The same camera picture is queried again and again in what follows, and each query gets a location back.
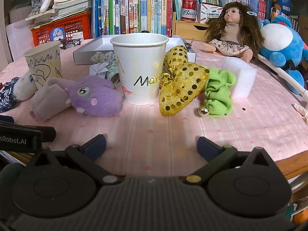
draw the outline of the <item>blue floral cloth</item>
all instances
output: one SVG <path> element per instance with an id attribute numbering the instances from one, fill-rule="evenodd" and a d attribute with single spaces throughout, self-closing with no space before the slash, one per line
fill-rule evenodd
<path id="1" fill-rule="evenodd" d="M 19 77 L 14 77 L 10 82 L 6 82 L 0 91 L 0 113 L 8 111 L 15 102 L 18 102 L 13 95 L 13 88 Z"/>

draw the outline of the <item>beer can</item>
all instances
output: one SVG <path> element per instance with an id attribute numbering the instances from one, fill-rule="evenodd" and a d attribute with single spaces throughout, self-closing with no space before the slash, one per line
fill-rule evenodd
<path id="1" fill-rule="evenodd" d="M 187 22 L 195 22 L 197 18 L 197 0 L 183 0 L 181 20 Z"/>

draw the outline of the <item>green scrunchie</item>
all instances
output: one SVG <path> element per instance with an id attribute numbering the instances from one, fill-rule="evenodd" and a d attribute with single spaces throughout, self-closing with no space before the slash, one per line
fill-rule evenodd
<path id="1" fill-rule="evenodd" d="M 230 98 L 229 89 L 236 83 L 235 75 L 228 70 L 205 68 L 210 70 L 210 78 L 204 86 L 204 94 L 208 99 L 203 102 L 203 105 L 209 110 L 208 116 L 219 118 L 223 115 L 231 114 L 233 101 Z"/>

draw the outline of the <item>wooden box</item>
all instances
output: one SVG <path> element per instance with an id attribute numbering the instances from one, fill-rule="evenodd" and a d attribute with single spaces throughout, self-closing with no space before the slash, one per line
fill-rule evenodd
<path id="1" fill-rule="evenodd" d="M 173 36 L 181 36 L 184 39 L 190 40 L 207 41 L 207 28 L 207 24 L 176 20 L 176 13 L 173 13 Z"/>

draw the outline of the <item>doodled paper cup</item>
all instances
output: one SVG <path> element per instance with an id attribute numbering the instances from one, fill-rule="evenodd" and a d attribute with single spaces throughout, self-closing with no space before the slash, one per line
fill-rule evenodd
<path id="1" fill-rule="evenodd" d="M 127 102 L 147 105 L 157 99 L 168 41 L 167 36 L 152 33 L 118 35 L 110 40 Z"/>
<path id="2" fill-rule="evenodd" d="M 62 78 L 60 41 L 52 41 L 36 46 L 23 55 L 38 89 L 49 78 Z"/>

